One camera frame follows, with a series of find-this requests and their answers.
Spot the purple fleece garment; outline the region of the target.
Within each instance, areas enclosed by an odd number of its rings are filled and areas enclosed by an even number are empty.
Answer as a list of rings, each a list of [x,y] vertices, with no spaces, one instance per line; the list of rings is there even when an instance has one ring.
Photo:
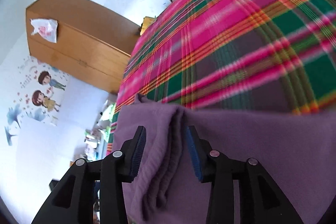
[[[137,95],[113,149],[146,129],[123,185],[135,223],[335,223],[335,112],[191,110]]]

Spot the glass top side table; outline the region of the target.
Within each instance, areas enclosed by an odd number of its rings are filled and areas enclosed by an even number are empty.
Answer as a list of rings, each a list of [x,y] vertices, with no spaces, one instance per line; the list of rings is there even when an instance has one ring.
[[[115,106],[115,102],[106,100],[92,129],[84,131],[84,139],[75,149],[74,160],[82,158],[86,161],[96,161],[106,155]]]

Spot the wooden wardrobe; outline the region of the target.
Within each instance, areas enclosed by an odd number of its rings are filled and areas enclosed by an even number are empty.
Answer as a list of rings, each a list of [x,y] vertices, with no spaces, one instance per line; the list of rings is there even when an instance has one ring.
[[[33,19],[57,21],[55,43],[33,33]],[[30,55],[112,94],[118,93],[139,29],[90,0],[37,0],[26,8]]]

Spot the pink plaid tablecloth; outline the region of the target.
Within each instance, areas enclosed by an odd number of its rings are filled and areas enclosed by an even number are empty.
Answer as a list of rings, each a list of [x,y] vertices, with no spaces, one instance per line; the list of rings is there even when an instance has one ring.
[[[138,93],[189,109],[333,109],[335,0],[176,0],[138,39],[116,112]]]

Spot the white red plastic bag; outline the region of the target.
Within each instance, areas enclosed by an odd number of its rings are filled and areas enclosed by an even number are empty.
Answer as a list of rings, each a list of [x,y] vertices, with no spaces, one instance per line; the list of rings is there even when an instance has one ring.
[[[31,19],[33,26],[31,35],[39,34],[43,39],[51,43],[57,43],[58,22],[54,19]]]

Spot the yellow box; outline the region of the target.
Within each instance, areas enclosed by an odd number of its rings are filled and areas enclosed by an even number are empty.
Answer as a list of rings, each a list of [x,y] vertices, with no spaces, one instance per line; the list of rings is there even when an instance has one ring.
[[[140,36],[157,20],[157,17],[145,16],[140,27]]]

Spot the cartoon wall sticker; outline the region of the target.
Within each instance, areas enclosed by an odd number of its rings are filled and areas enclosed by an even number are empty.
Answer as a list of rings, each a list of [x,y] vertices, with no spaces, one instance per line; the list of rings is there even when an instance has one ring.
[[[4,83],[8,100],[4,108],[4,125],[8,146],[16,144],[25,118],[56,125],[70,75],[28,56],[14,67]]]

